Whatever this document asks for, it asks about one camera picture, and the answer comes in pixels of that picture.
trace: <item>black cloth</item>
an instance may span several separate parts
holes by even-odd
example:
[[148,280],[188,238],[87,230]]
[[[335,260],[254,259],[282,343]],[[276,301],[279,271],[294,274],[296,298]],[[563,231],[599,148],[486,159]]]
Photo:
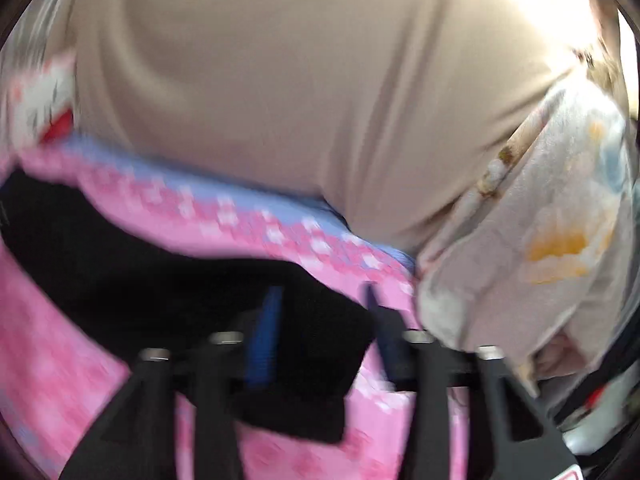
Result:
[[109,223],[77,189],[14,171],[0,189],[0,232],[34,282],[89,337],[133,364],[143,348],[180,355],[235,330],[272,286],[282,305],[274,380],[236,385],[236,416],[322,442],[344,430],[344,396],[373,340],[366,309],[292,262],[190,258]]

